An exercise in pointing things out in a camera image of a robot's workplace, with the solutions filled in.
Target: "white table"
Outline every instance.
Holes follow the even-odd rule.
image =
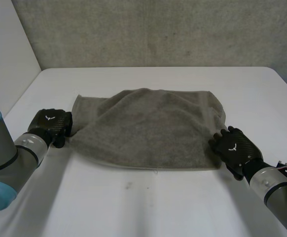
[[[70,111],[78,94],[124,89],[210,90],[226,125],[241,128],[271,165],[287,162],[287,85],[269,68],[81,68],[41,72],[5,121],[13,139],[39,109]],[[216,171],[151,171],[100,166],[51,148],[11,206],[0,237],[282,237],[246,181]]]

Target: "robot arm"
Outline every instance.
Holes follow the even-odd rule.
[[[70,112],[41,110],[28,131],[13,142],[0,113],[0,210],[7,208],[17,197],[40,166],[49,145],[64,146],[71,127]]]
[[[251,189],[287,229],[287,166],[272,167],[241,130],[228,127],[209,141],[236,180],[246,178]]]

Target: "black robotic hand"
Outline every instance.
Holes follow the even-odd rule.
[[[65,145],[65,137],[69,137],[72,128],[72,114],[64,110],[40,110],[32,120],[28,133],[38,135],[56,148]]]
[[[263,160],[263,156],[256,145],[241,130],[231,126],[228,127],[228,130],[222,129],[222,136],[215,133],[214,138],[209,140],[209,145],[226,163],[228,170],[234,175],[235,179],[242,180],[244,165],[253,159]]]

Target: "towel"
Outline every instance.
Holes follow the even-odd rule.
[[[70,146],[104,165],[208,170],[221,165],[208,140],[225,128],[209,91],[124,90],[111,98],[78,96]]]

